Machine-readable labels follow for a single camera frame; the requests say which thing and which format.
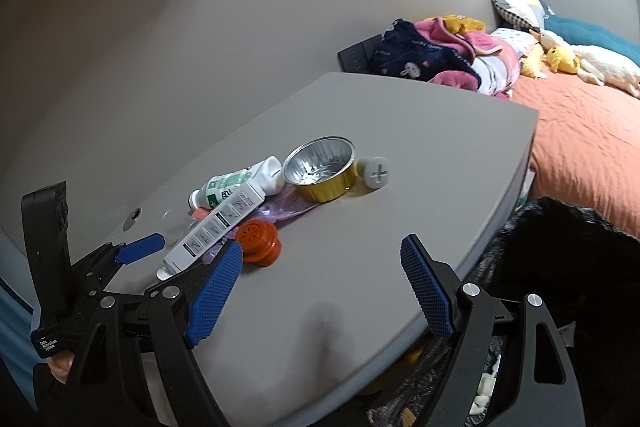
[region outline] blue curtain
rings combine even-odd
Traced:
[[[0,285],[0,355],[35,409],[33,366],[42,362],[31,345],[31,314]]]

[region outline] pile of clothes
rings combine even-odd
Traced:
[[[411,23],[396,20],[383,35],[372,73],[412,78],[508,99],[520,59],[483,22],[449,15]]]

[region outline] teal pillow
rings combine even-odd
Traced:
[[[569,44],[576,46],[600,46],[601,48],[619,53],[630,58],[640,66],[640,46],[633,44],[613,32],[610,32],[597,24],[589,24],[570,19],[550,15],[545,20],[545,30],[560,35]]]

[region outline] human hand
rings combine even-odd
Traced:
[[[71,351],[61,351],[47,359],[47,365],[51,370],[51,374],[61,383],[66,383],[66,379],[71,371],[71,365],[74,363],[75,354]]]

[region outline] blue gripper pad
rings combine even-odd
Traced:
[[[411,237],[402,240],[400,261],[433,333],[449,341],[456,333],[453,305]]]
[[[120,248],[115,257],[116,263],[131,264],[147,255],[156,253],[164,248],[164,237],[159,233],[147,235],[135,243]]]
[[[232,242],[226,251],[219,255],[223,255],[223,258],[218,261],[202,290],[191,303],[189,327],[184,333],[190,347],[197,346],[202,339],[211,334],[242,270],[240,243]]]

